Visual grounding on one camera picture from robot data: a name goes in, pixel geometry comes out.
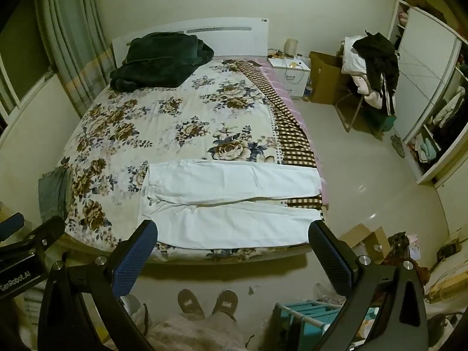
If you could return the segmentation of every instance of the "blue gripper pad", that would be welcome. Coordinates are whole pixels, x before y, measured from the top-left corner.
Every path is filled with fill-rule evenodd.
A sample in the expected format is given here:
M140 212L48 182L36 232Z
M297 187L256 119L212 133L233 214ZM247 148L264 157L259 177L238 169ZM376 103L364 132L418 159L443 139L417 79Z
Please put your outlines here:
M19 212L0 223L0 241L5 241L24 226L24 217Z
M112 276L112 292L116 297L122 297L130 293L138 275L144 267L144 263L158 241L158 227L153 221L145 220L140 226L146 224L140 235L139 229L128 239L131 242L130 249L123 256L121 262L115 267Z
M312 222L308 233L309 244L324 268L333 288L339 295L348 298L353 287L352 271L319 224L326 228L322 221Z

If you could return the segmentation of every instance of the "nightstand drawer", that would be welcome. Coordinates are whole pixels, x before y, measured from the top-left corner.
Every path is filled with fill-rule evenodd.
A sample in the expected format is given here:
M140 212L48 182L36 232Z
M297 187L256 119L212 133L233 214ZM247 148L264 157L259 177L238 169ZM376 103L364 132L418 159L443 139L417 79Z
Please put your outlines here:
M290 96L304 96L304 90L306 89L306 79L301 81L299 84L283 83L285 90Z
M283 84L306 84L309 78L309 71L291 70L291 69L275 69L278 79Z

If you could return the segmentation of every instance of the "green curtain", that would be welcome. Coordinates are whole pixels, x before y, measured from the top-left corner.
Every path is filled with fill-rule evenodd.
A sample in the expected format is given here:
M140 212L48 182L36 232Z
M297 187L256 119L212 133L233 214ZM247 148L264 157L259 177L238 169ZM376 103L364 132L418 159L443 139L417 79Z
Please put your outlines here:
M106 45L95 0L36 0L46 50L83 116L111 81L114 57Z

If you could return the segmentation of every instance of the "nightstand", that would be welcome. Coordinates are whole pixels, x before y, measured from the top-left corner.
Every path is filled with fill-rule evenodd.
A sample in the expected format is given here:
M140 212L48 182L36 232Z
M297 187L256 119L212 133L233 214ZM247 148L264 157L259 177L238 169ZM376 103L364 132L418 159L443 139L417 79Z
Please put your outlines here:
M291 96L304 96L310 69L302 60L296 57L293 59L268 58L268 62L270 62L278 75L279 81ZM296 62L296 67L291 66L293 62Z

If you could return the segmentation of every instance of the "metal screw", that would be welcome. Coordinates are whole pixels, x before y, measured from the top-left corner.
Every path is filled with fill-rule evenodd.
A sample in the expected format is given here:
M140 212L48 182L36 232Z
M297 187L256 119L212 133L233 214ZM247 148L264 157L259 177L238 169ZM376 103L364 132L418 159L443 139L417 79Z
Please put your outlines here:
M97 256L96 259L94 260L94 263L96 265L104 265L107 262L107 257L106 256Z
M408 269L408 271L411 271L413 269L413 263L411 261L403 261L403 266Z
M60 271L63 268L63 261L56 261L52 267L55 271Z
M369 256L359 256L359 262L364 265L369 265L371 263L371 258Z

